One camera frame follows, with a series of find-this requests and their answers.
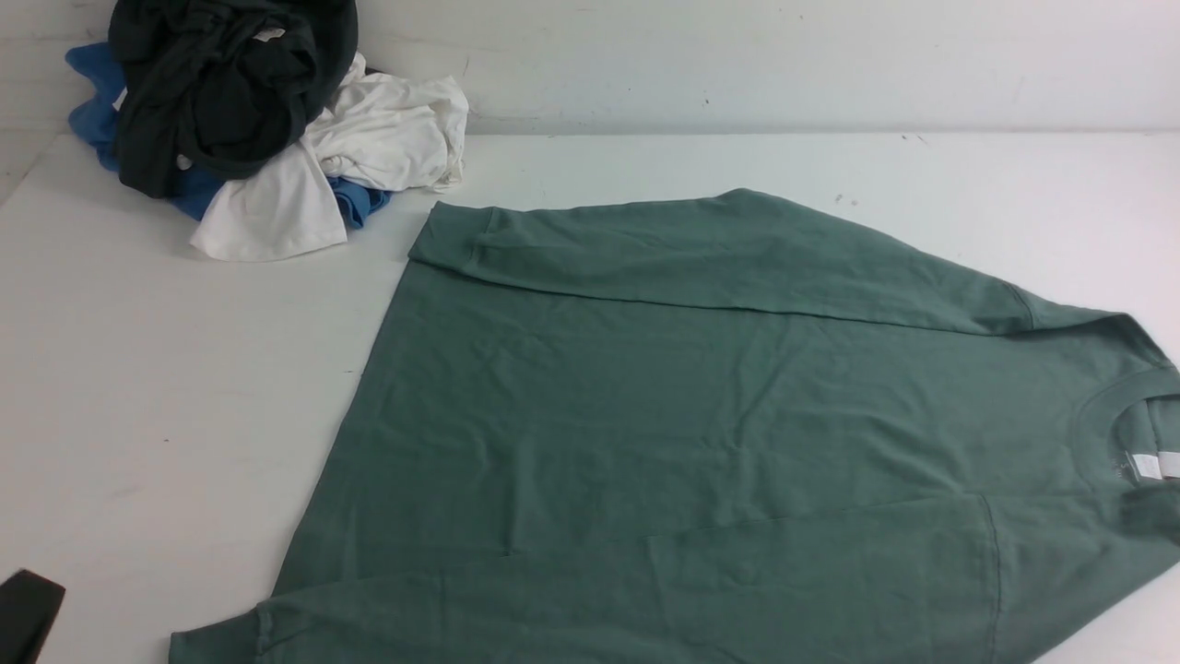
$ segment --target sleeve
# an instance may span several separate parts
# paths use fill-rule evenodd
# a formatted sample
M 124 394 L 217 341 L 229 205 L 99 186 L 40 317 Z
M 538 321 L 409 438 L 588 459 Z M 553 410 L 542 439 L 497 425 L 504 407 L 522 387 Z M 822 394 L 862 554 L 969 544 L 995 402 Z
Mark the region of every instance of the sleeve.
M 411 257 L 486 282 L 588 297 L 971 335 L 1035 327 L 1027 300 L 999 278 L 748 190 L 563 211 L 439 204 Z M 1109 315 L 1045 304 L 1071 311 L 1051 322 Z

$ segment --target white wall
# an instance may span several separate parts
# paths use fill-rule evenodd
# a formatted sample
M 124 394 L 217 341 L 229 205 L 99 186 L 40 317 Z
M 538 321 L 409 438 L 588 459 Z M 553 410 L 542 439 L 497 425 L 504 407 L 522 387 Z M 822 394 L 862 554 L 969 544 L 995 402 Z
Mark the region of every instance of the white wall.
M 0 124 L 59 125 L 113 0 L 0 0 Z M 359 0 L 476 132 L 1180 129 L 1175 0 Z

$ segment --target shoulder seam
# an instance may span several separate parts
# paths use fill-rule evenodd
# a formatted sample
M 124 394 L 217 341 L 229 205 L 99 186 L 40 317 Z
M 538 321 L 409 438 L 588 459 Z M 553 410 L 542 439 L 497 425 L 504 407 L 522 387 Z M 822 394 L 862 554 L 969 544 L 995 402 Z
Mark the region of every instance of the shoulder seam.
M 1004 281 L 1004 285 L 1008 285 L 1008 290 L 1011 291 L 1012 296 L 1016 297 L 1016 301 L 1024 307 L 1024 313 L 1029 316 L 1029 330 L 1035 330 L 1037 328 L 1036 315 L 1032 314 L 1032 307 L 1029 305 L 1028 300 L 1024 298 L 1024 295 L 1021 294 L 1020 288 L 1016 285 L 1012 285 L 1008 281 Z

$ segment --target dark green shirt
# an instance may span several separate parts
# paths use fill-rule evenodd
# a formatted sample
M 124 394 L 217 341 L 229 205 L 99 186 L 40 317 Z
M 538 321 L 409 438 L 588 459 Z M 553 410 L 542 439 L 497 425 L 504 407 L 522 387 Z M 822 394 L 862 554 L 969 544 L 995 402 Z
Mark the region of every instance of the dark green shirt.
M 411 258 L 274 597 L 173 664 L 1025 663 L 1180 560 L 1126 315 L 745 190 Z

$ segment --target sleeve seam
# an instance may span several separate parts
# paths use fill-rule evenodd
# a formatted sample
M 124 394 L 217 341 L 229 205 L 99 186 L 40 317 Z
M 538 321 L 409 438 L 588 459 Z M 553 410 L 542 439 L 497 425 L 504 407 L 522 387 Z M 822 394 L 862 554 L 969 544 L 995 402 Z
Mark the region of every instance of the sleeve seam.
M 983 511 L 988 518 L 988 531 L 991 534 L 992 557 L 995 558 L 996 561 L 996 605 L 991 616 L 991 633 L 988 638 L 988 658 L 986 658 L 988 664 L 995 664 L 996 642 L 998 640 L 998 633 L 999 633 L 1001 604 L 1004 598 L 1003 579 L 1002 579 L 1003 567 L 1001 565 L 1001 559 L 999 559 L 999 535 L 996 532 L 996 519 L 991 514 L 991 504 L 989 504 L 988 499 L 984 498 L 983 495 L 979 495 L 979 502 L 983 504 Z

